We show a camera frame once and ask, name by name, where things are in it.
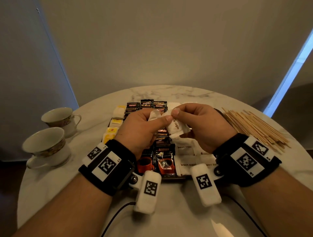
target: round table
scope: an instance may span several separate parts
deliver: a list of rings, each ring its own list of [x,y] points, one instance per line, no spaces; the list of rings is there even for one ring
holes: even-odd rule
[[[185,86],[143,86],[117,91],[95,99],[75,113],[82,116],[78,133],[67,139],[72,157],[56,169],[26,169],[18,197],[17,223],[21,227],[31,216],[49,202],[78,173],[82,158],[102,139],[117,105],[141,99],[166,100],[179,103],[203,103],[221,111],[250,110],[279,130],[290,141],[282,156],[282,167],[301,183],[313,190],[313,160],[304,148],[279,124],[260,111],[228,96]],[[231,194],[257,220],[235,185],[222,192]],[[134,201],[135,190],[114,196],[104,227],[125,203]],[[228,198],[205,208],[201,205],[192,180],[183,183],[162,183],[153,215],[144,215],[125,208],[114,220],[106,236],[262,236],[245,213]]]

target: black and white square marker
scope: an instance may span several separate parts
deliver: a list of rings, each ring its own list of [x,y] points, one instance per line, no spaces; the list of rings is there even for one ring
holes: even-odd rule
[[[111,170],[116,166],[116,163],[108,156],[98,166],[104,173],[109,174]]]
[[[205,189],[212,186],[207,174],[200,175],[196,177],[196,179],[198,181],[200,189]]]
[[[259,152],[261,155],[265,155],[267,153],[267,151],[269,150],[265,145],[263,145],[262,143],[256,141],[253,145],[252,148],[254,150],[256,150],[257,152]]]
[[[249,170],[257,164],[257,162],[247,153],[243,154],[237,162],[245,169]]]
[[[157,194],[157,183],[147,180],[143,193],[155,196]]]
[[[101,152],[101,149],[98,147],[95,147],[87,156],[92,160]]]

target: person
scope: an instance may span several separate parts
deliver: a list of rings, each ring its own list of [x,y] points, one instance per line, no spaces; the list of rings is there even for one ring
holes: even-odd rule
[[[235,129],[209,105],[182,104],[171,115],[147,121],[151,111],[147,108],[130,114],[115,136],[137,160],[153,143],[154,133],[173,118],[192,128],[182,136],[196,139],[209,153],[236,135]],[[270,236],[313,236],[313,192],[282,168],[241,191]],[[78,174],[14,237],[98,237],[111,201],[111,196]]]

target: wire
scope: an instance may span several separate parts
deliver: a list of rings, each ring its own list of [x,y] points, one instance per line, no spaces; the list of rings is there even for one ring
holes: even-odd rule
[[[249,213],[242,207],[242,205],[239,204],[232,196],[229,196],[228,194],[222,194],[222,196],[226,196],[233,200],[243,211],[244,213],[250,218],[250,220],[253,222],[253,224],[259,229],[259,231],[262,233],[264,237],[267,237],[267,235],[264,233],[264,231],[259,227],[259,225],[253,220],[253,218],[249,215]]]
[[[108,230],[108,228],[110,227],[111,223],[113,222],[114,218],[117,216],[117,214],[120,213],[121,210],[123,210],[124,207],[127,207],[129,205],[136,205],[135,202],[129,202],[129,203],[126,203],[124,206],[122,206],[116,213],[115,215],[112,217],[112,219],[110,220],[110,222],[108,223],[108,225],[106,226],[104,232],[102,233],[101,237],[103,237],[106,233],[106,231]]]

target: forearm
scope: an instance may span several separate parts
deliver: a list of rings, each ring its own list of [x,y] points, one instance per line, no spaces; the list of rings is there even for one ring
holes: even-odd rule
[[[98,237],[112,197],[78,174],[14,235]]]
[[[241,190],[270,236],[312,236],[313,192],[282,168]]]

